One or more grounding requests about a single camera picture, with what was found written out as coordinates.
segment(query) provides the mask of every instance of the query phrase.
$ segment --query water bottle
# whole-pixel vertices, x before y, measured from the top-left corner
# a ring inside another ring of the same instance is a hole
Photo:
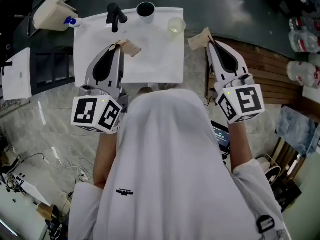
[[[295,17],[289,19],[289,25],[292,31],[309,31],[316,34],[320,31],[320,20],[312,18]]]
[[[308,62],[290,61],[286,73],[291,81],[298,81],[301,86],[320,88],[320,70]]]
[[[320,51],[320,38],[308,31],[291,31],[289,40],[296,53],[316,54]]]

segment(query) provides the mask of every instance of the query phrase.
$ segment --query plastic wrapped package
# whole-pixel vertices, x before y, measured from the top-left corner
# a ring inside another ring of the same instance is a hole
[[[320,127],[317,122],[284,106],[276,125],[276,133],[299,154],[308,156],[317,149]]]

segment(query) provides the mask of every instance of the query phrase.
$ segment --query sleeve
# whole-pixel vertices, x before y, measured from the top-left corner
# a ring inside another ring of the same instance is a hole
[[[85,182],[75,185],[69,217],[70,240],[92,239],[103,190]]]
[[[275,229],[283,230],[284,219],[281,213],[281,207],[275,198],[259,162],[252,159],[249,162],[237,166],[233,170],[233,176],[241,181],[242,186],[252,200],[274,219]]]

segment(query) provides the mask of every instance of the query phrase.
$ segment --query trash bin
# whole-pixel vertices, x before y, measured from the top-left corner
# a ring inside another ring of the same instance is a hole
[[[78,18],[77,10],[61,0],[46,0],[33,16],[34,27],[42,30],[66,31],[67,17]]]

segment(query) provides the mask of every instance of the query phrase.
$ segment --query dark green floor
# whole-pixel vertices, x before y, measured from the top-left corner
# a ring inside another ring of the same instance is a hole
[[[121,9],[130,9],[143,1],[156,7],[183,8],[188,30],[200,32],[209,27],[214,36],[258,45],[291,58],[295,56],[288,39],[289,19],[272,10],[268,0],[71,0],[69,4],[84,18],[107,12],[111,2]],[[26,31],[24,20],[14,34],[15,52],[26,47],[50,49],[73,45],[72,28],[65,32],[41,30],[31,38],[27,38]]]

